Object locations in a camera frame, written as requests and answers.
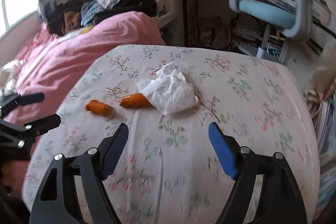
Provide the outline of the white tissue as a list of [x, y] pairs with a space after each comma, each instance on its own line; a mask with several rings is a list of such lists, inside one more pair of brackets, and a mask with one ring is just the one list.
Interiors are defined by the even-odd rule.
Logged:
[[164, 65], [156, 78], [137, 79], [138, 91], [163, 115], [177, 114], [199, 103], [192, 84], [174, 63]]

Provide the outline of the white crumpled cloth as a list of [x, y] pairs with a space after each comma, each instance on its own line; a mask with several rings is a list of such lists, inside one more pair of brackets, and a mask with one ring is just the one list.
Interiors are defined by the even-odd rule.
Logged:
[[24, 63], [25, 62], [23, 60], [14, 59], [1, 67], [1, 99], [5, 96], [16, 93], [18, 74], [20, 73]]

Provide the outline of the pink duvet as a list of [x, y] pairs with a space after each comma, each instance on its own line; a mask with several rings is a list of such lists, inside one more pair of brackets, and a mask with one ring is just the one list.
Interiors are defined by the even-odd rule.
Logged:
[[24, 94], [42, 92], [45, 100], [17, 107], [6, 120], [18, 125], [54, 114], [92, 63], [117, 46], [163, 46], [155, 21], [141, 12], [126, 12], [103, 20], [68, 40], [52, 39], [46, 26], [17, 54], [25, 61], [17, 82]]

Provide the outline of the white bookshelf with books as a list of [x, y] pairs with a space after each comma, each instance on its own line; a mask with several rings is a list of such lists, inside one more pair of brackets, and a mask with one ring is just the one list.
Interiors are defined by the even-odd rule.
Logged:
[[335, 192], [335, 90], [305, 92], [317, 138], [320, 182], [314, 219], [323, 212]]

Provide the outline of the yellow white book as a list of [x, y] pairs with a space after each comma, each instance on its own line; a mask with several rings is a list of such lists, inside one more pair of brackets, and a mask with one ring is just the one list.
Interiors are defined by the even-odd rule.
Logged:
[[92, 30], [92, 28], [94, 28], [94, 26], [88, 26], [88, 27], [83, 27], [83, 28], [79, 28], [77, 30], [74, 30], [71, 32], [71, 35], [81, 35], [81, 34], [86, 34], [87, 32], [89, 32], [90, 30]]

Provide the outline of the floral mattress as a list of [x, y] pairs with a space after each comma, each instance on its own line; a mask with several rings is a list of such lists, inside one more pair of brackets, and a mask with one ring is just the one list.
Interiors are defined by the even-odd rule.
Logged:
[[[124, 96], [137, 79], [155, 79], [174, 63], [194, 87], [199, 104], [177, 115], [128, 110]], [[91, 100], [111, 106], [103, 117]], [[315, 131], [303, 95], [287, 67], [246, 55], [167, 46], [119, 46], [97, 59], [58, 108], [61, 125], [43, 135], [29, 164], [22, 197], [32, 207], [54, 155], [77, 156], [112, 135], [121, 123], [129, 139], [105, 182], [123, 223], [214, 223], [233, 181], [223, 172], [208, 128], [221, 130], [255, 153], [286, 157], [312, 221], [318, 200]]]

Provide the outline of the pile of dark clothes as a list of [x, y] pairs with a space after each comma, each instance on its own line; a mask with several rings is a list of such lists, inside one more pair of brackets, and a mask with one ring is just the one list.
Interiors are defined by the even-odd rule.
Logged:
[[46, 11], [46, 23], [50, 33], [64, 36], [80, 27], [94, 26], [130, 11], [143, 12], [150, 17], [158, 15], [155, 0], [111, 0], [106, 7], [98, 0], [69, 0], [56, 5], [54, 11]]

